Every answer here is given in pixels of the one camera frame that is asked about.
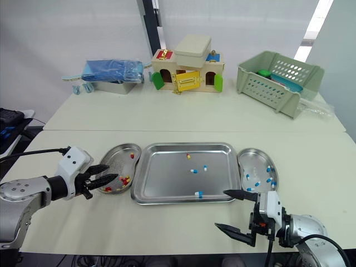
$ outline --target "white box lid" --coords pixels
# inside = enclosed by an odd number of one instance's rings
[[[211,42],[211,37],[206,35],[188,34],[177,45],[175,52],[177,55],[201,57],[204,55]]]

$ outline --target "kidney-shaped metal dish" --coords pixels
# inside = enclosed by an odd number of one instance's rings
[[[122,144],[112,148],[100,161],[100,164],[109,165],[109,169],[96,175],[96,179],[106,174],[118,174],[118,177],[98,190],[107,194],[119,194],[126,191],[134,178],[136,163],[140,155],[141,149],[136,144]]]
[[[226,143],[160,143],[142,152],[131,188],[139,204],[231,201],[241,189],[234,149]]]
[[[244,149],[238,154],[242,189],[264,193],[277,190],[278,174],[272,159],[259,149]]]

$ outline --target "blue plastic bag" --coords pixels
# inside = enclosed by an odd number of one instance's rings
[[[88,60],[81,78],[87,82],[142,83],[143,72],[144,66],[140,61]]]

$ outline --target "toy house door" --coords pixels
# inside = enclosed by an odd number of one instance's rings
[[[178,91],[187,91],[200,87],[200,72],[191,71],[176,75],[176,84]]]

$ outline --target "white wall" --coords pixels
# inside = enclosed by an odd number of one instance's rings
[[[226,63],[224,77],[236,79],[237,65],[265,50],[293,58],[317,0],[159,0],[167,48],[187,34],[212,37],[211,49]]]
[[[335,0],[307,63],[321,66],[325,75],[320,93],[356,141],[356,1]]]
[[[64,75],[85,60],[151,60],[132,0],[1,0],[0,106],[47,121],[72,93]]]

